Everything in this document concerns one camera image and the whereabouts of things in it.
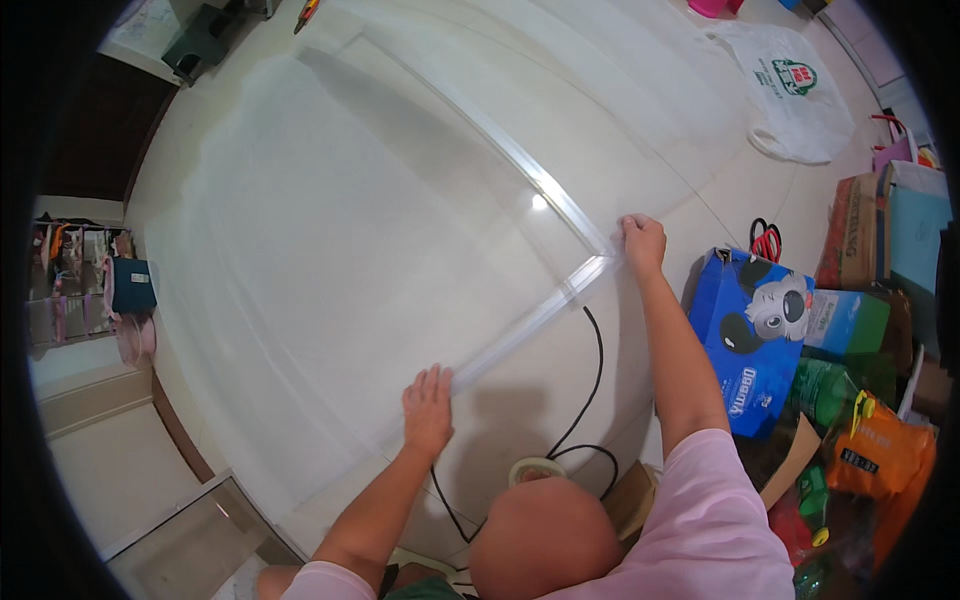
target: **hand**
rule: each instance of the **hand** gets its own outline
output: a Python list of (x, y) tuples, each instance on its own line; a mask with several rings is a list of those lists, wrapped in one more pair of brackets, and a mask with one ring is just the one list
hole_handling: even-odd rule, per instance
[(419, 372), (413, 384), (403, 391), (404, 447), (425, 453), (431, 462), (440, 456), (453, 436), (450, 426), (452, 378), (451, 369), (441, 372), (440, 365), (434, 365), (430, 372)]
[(637, 281), (660, 274), (663, 253), (666, 252), (666, 234), (663, 225), (650, 217), (634, 213), (621, 219), (627, 260)]

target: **blue cardboard box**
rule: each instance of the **blue cardboard box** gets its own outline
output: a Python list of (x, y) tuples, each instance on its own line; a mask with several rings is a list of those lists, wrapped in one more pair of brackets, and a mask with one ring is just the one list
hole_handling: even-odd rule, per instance
[(765, 438), (810, 327), (813, 279), (737, 249), (708, 252), (690, 324), (720, 381), (733, 433)]

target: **green plastic bottle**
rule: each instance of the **green plastic bottle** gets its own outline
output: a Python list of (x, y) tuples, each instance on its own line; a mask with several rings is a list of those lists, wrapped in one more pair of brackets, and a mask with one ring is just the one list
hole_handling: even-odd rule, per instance
[(797, 490), (800, 492), (800, 517), (810, 530), (810, 543), (819, 548), (830, 536), (827, 528), (830, 491), (823, 468), (815, 465), (804, 469), (797, 478)]
[(829, 554), (801, 564), (794, 571), (793, 590), (797, 600), (813, 600), (824, 590), (833, 567)]
[(847, 368), (815, 358), (801, 358), (790, 386), (790, 405), (824, 427), (832, 426), (859, 393)]

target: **green shorts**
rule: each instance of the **green shorts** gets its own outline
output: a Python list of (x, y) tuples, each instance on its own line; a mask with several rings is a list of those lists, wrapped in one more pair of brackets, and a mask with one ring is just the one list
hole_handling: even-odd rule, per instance
[(383, 600), (464, 600), (443, 577), (427, 577), (391, 591)]

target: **clear acrylic sheet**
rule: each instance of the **clear acrylic sheet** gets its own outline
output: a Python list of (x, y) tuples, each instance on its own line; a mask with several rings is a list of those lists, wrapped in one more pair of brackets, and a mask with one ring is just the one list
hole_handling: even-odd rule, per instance
[(258, 64), (146, 231), (187, 384), (274, 521), (396, 438), (419, 369), (465, 385), (613, 262), (556, 182), (381, 46), (345, 50), (362, 69)]

